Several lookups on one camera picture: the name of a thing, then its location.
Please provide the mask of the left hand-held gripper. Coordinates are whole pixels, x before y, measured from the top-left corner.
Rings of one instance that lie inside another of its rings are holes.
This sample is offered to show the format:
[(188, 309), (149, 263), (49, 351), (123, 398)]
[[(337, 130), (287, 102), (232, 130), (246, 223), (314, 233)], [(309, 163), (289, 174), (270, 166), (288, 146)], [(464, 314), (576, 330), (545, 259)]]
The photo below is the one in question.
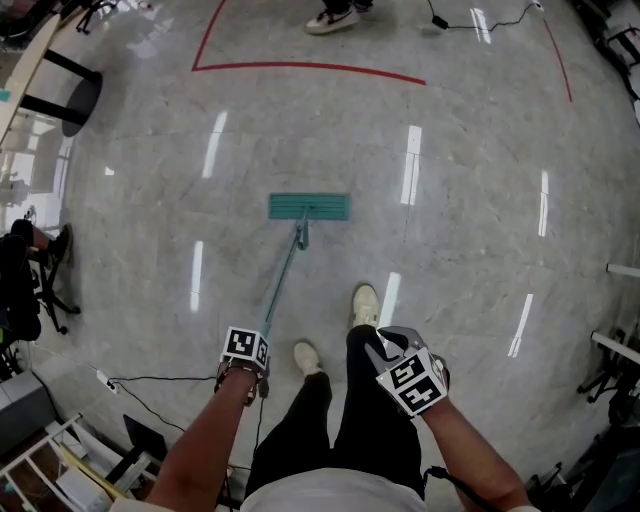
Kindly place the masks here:
[(259, 331), (230, 326), (220, 355), (214, 391), (219, 390), (233, 368), (252, 373), (255, 383), (245, 400), (245, 405), (251, 406), (257, 397), (268, 396), (269, 364), (269, 343)]

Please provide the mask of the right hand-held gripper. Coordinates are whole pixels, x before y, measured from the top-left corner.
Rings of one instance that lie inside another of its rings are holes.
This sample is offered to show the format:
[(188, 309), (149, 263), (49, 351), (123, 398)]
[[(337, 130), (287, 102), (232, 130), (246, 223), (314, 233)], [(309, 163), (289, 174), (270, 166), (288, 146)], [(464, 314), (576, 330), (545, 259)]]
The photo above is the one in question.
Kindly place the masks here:
[(377, 374), (377, 383), (408, 416), (418, 416), (448, 396), (444, 364), (412, 328), (377, 329), (382, 340), (370, 340), (365, 352)]

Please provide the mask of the teal mop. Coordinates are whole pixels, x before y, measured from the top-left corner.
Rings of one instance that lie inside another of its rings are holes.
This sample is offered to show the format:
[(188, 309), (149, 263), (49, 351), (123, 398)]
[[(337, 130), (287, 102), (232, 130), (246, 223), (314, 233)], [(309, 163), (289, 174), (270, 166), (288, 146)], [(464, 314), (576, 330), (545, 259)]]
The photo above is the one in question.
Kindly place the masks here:
[(268, 198), (269, 220), (294, 221), (293, 235), (273, 292), (261, 332), (268, 335), (291, 263), (298, 251), (309, 246), (310, 221), (348, 221), (351, 211), (349, 194), (337, 193), (271, 193)]

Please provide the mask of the person's right forearm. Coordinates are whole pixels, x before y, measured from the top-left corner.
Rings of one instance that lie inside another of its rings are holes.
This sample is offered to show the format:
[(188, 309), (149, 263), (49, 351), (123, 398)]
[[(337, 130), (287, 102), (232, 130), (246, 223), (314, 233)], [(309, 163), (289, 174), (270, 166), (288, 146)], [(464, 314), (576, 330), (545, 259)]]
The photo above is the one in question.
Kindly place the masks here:
[(501, 512), (531, 505), (520, 477), (448, 398), (421, 417), (453, 477)]

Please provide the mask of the person's left forearm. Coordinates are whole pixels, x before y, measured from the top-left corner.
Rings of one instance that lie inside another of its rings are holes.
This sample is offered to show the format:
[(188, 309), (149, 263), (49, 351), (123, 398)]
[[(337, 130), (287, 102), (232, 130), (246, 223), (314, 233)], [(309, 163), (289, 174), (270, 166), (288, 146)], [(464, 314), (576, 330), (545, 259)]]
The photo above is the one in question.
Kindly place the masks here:
[(214, 512), (254, 373), (231, 369), (165, 458), (146, 501), (172, 512)]

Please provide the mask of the person's right white shoe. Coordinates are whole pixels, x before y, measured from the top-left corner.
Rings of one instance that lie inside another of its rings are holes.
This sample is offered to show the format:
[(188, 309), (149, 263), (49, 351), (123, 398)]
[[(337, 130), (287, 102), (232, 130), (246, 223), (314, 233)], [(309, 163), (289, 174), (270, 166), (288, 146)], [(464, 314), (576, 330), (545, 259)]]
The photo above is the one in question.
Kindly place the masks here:
[(375, 289), (367, 283), (360, 284), (352, 298), (352, 326), (378, 327), (380, 305)]

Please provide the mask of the person's white shoe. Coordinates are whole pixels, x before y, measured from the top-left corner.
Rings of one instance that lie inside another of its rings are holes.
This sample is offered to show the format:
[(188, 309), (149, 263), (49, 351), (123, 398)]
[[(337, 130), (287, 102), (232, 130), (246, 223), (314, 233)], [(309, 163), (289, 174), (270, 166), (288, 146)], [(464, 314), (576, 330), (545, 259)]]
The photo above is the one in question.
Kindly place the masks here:
[(380, 305), (375, 289), (367, 283), (360, 284), (352, 298), (352, 326), (378, 327)]
[(307, 377), (323, 371), (318, 352), (307, 341), (299, 341), (295, 344), (294, 361), (302, 374)]

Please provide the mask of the person's left white shoe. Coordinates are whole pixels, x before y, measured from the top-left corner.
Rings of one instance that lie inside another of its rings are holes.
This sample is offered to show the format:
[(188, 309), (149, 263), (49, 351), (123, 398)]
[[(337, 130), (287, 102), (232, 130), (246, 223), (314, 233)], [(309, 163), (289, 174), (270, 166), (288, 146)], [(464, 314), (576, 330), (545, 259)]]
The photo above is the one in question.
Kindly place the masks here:
[(295, 344), (294, 361), (302, 374), (307, 377), (323, 371), (318, 352), (307, 341), (299, 341)]

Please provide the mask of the person's right leg black trousers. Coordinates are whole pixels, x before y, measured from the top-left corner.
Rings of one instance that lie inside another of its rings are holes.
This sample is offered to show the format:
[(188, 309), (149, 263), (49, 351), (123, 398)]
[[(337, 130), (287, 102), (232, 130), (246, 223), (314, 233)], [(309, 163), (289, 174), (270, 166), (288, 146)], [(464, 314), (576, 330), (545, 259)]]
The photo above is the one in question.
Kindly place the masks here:
[(424, 497), (417, 430), (376, 382), (376, 369), (365, 351), (383, 350), (376, 329), (352, 328), (346, 347), (347, 394), (331, 464), (383, 477)]

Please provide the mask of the person's leg black trousers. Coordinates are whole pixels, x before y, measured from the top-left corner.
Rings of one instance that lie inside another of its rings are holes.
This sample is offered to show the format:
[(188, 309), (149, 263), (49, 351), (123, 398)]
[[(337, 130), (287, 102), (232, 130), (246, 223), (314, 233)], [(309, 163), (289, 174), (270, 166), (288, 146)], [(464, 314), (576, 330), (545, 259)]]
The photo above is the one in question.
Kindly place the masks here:
[(352, 328), (346, 347), (347, 394), (331, 464), (383, 477), (424, 497), (417, 430), (376, 382), (376, 369), (365, 351), (383, 350), (376, 329)]
[(255, 451), (246, 496), (272, 482), (329, 464), (327, 416), (331, 400), (326, 373), (320, 371), (304, 378), (284, 418)]

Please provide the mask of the person's left leg black trousers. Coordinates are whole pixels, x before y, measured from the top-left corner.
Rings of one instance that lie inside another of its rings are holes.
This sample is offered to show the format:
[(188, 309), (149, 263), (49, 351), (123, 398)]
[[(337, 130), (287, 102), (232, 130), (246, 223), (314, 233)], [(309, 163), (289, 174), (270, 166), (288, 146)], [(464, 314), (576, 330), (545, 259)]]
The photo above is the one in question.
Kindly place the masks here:
[(246, 496), (272, 482), (329, 464), (327, 416), (331, 400), (326, 373), (320, 371), (304, 378), (284, 418), (255, 451)]

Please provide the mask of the black desk foot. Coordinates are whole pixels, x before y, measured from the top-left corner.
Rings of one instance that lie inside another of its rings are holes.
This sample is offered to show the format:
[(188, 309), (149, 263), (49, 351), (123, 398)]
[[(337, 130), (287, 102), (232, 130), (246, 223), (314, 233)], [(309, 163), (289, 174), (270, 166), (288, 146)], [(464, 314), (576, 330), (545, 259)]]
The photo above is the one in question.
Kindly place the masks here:
[(132, 448), (106, 476), (106, 481), (110, 484), (115, 484), (142, 455), (149, 455), (156, 462), (162, 462), (167, 455), (166, 442), (160, 433), (126, 414), (123, 419)]

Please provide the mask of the person's white shirt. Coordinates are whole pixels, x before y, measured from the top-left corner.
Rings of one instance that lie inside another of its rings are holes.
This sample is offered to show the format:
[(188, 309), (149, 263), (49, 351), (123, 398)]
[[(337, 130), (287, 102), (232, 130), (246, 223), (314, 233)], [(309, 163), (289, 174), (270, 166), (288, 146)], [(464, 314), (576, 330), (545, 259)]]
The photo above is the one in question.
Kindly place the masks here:
[[(426, 509), (415, 491), (383, 477), (326, 467), (272, 482), (242, 504), (245, 512), (417, 512)], [(172, 512), (146, 500), (117, 499), (109, 512)], [(510, 512), (540, 512), (530, 506)]]

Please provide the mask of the white metal shelf rack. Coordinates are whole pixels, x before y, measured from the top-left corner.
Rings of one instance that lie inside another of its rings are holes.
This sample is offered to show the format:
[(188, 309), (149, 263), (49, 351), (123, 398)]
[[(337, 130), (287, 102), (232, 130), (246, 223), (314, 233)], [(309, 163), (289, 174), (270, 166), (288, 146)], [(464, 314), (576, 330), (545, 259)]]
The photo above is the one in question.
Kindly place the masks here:
[(84, 416), (58, 420), (0, 463), (0, 512), (81, 512), (59, 479), (73, 468), (84, 476), (99, 475), (81, 441)]

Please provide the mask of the wooden table with black base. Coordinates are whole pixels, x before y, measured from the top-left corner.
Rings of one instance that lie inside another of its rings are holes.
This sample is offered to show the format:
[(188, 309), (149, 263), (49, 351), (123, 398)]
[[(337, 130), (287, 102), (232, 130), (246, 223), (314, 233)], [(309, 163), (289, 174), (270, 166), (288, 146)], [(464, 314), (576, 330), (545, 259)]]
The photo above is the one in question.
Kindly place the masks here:
[[(103, 76), (50, 48), (61, 16), (51, 17), (31, 40), (7, 79), (3, 89), (11, 92), (9, 103), (0, 102), (0, 146), (11, 130), (20, 108), (62, 121), (65, 137), (75, 136), (90, 118), (102, 91)], [(65, 106), (27, 93), (37, 69), (45, 60), (81, 78)]]

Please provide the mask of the black flatbed trolley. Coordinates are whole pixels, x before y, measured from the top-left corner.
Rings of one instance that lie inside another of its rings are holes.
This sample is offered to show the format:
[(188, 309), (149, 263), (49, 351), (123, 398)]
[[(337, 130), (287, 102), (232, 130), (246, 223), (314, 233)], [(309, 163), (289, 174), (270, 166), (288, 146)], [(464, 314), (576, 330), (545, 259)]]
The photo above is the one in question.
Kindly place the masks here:
[(640, 28), (616, 27), (602, 38), (606, 56), (633, 101), (640, 101)]

